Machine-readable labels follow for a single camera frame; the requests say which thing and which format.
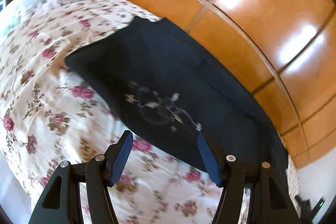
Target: pink rose print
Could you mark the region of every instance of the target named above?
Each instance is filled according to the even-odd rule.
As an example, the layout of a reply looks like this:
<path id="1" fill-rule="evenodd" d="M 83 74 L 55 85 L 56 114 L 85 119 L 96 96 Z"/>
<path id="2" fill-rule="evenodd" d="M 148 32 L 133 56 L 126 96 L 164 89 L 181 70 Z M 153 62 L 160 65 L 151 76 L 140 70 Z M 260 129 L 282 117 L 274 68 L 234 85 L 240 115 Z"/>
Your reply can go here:
<path id="1" fill-rule="evenodd" d="M 126 187 L 131 184 L 131 179 L 127 175 L 121 175 L 119 183 L 120 185 L 123 185 L 124 187 Z"/>
<path id="2" fill-rule="evenodd" d="M 89 22 L 88 19 L 80 20 L 79 23 L 82 24 L 85 28 L 90 28 L 91 27 L 91 23 Z"/>
<path id="3" fill-rule="evenodd" d="M 37 140 L 34 135 L 28 136 L 28 143 L 26 144 L 26 149 L 28 151 L 28 154 L 35 154 L 36 153 L 36 147 L 37 145 Z"/>
<path id="4" fill-rule="evenodd" d="M 140 224 L 136 215 L 129 216 L 126 220 L 128 224 Z"/>
<path id="5" fill-rule="evenodd" d="M 73 10 L 69 10 L 67 12 L 64 13 L 65 16 L 69 16 L 73 13 L 74 11 Z"/>
<path id="6" fill-rule="evenodd" d="M 33 32 L 30 32 L 28 33 L 28 36 L 31 37 L 31 38 L 35 38 L 39 35 L 40 33 L 38 31 L 33 31 Z"/>
<path id="7" fill-rule="evenodd" d="M 110 109 L 105 108 L 103 111 L 105 114 L 111 115 L 112 116 L 112 111 Z"/>
<path id="8" fill-rule="evenodd" d="M 27 70 L 23 75 L 21 79 L 21 84 L 25 85 L 27 84 L 33 77 L 35 76 L 34 70 Z"/>
<path id="9" fill-rule="evenodd" d="M 169 205 L 168 202 L 160 201 L 160 209 L 161 209 L 161 211 L 163 211 L 163 212 L 167 211 L 168 205 Z"/>
<path id="10" fill-rule="evenodd" d="M 80 85 L 76 85 L 71 89 L 71 94 L 74 97 L 81 97 L 83 88 Z"/>
<path id="11" fill-rule="evenodd" d="M 52 159 L 48 164 L 53 170 L 56 170 L 56 167 L 58 166 L 58 160 Z"/>
<path id="12" fill-rule="evenodd" d="M 45 57 L 45 58 L 53 58 L 54 56 L 56 55 L 56 52 L 51 50 L 51 49 L 45 49 L 43 52 L 42 52 L 42 56 Z"/>
<path id="13" fill-rule="evenodd" d="M 189 215 L 194 216 L 197 212 L 197 205 L 193 200 L 189 200 L 184 204 L 176 203 L 174 208 L 177 211 L 181 211 L 185 217 L 188 217 Z"/>
<path id="14" fill-rule="evenodd" d="M 102 10 L 105 12 L 113 13 L 113 10 L 111 8 L 104 8 Z"/>
<path id="15" fill-rule="evenodd" d="M 89 206 L 87 205 L 87 206 L 83 206 L 83 211 L 85 212 L 85 213 L 89 213 L 90 212 L 90 208 L 89 208 Z"/>
<path id="16" fill-rule="evenodd" d="M 167 162 L 172 163 L 175 160 L 175 158 L 173 156 L 169 155 L 169 156 L 166 157 L 166 160 L 167 160 Z"/>
<path id="17" fill-rule="evenodd" d="M 132 150 L 138 150 L 141 152 L 149 152 L 152 149 L 152 145 L 142 139 L 133 140 Z"/>
<path id="18" fill-rule="evenodd" d="M 185 177 L 185 179 L 187 180 L 187 182 L 197 181 L 200 178 L 201 178 L 201 172 L 197 171 L 197 170 L 193 170 L 193 171 L 189 172 L 187 174 L 187 176 Z"/>
<path id="19" fill-rule="evenodd" d="M 65 115 L 63 113 L 56 113 L 51 120 L 55 123 L 62 123 L 64 122 L 64 118 Z"/>
<path id="20" fill-rule="evenodd" d="M 40 184 L 43 186 L 43 188 L 45 188 L 47 186 L 48 182 L 49 182 L 49 178 L 42 177 L 42 178 L 39 179 L 39 181 L 40 181 Z"/>
<path id="21" fill-rule="evenodd" d="M 157 153 L 151 153 L 151 156 L 154 160 L 158 159 L 159 156 L 157 155 Z"/>
<path id="22" fill-rule="evenodd" d="M 43 43 L 44 45 L 49 45 L 52 40 L 53 39 L 51 37 L 48 38 L 47 40 L 44 40 L 44 38 L 41 38 L 39 42 Z"/>
<path id="23" fill-rule="evenodd" d="M 94 96 L 95 92 L 92 89 L 83 89 L 80 97 L 83 99 L 91 99 Z"/>
<path id="24" fill-rule="evenodd" d="M 3 126 L 4 126 L 4 128 L 5 128 L 7 131 L 11 132 L 11 131 L 14 129 L 14 125 L 15 125 L 15 124 L 14 124 L 12 118 L 9 118 L 9 117 L 4 116 L 2 122 L 3 122 Z"/>
<path id="25" fill-rule="evenodd" d="M 28 26 L 29 23 L 30 23 L 30 20 L 25 20 L 25 21 L 23 22 L 23 25 L 24 25 L 24 26 Z"/>

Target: bed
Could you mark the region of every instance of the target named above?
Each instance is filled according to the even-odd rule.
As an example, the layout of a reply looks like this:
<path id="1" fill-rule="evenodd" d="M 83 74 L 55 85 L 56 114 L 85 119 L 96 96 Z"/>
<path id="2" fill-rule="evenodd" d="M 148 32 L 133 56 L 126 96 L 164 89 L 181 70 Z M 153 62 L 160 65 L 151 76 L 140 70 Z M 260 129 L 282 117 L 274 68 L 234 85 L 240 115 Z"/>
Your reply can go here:
<path id="1" fill-rule="evenodd" d="M 134 16 L 160 20 L 126 0 L 70 2 L 26 9 L 0 41 L 0 150 L 33 204 L 61 161 L 88 161 L 127 129 L 64 58 L 126 27 Z M 221 189 L 206 173 L 133 134 L 124 173 L 110 189 L 119 222 L 211 223 Z M 297 208 L 298 175 L 288 160 L 289 194 Z M 246 222 L 249 195 L 246 187 L 240 223 Z M 81 202 L 90 223 L 84 184 Z"/>

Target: black t-shirt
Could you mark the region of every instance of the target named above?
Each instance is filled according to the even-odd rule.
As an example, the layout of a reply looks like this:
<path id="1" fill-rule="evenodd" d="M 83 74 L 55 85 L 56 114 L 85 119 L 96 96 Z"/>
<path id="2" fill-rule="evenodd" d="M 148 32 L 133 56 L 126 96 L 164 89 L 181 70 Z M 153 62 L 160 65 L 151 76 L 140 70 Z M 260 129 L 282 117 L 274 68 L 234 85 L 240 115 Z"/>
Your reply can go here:
<path id="1" fill-rule="evenodd" d="M 243 162 L 269 162 L 287 185 L 288 152 L 258 102 L 169 20 L 135 17 L 65 61 L 130 130 L 159 149 L 206 171 L 197 146 L 199 131 L 206 131 Z"/>

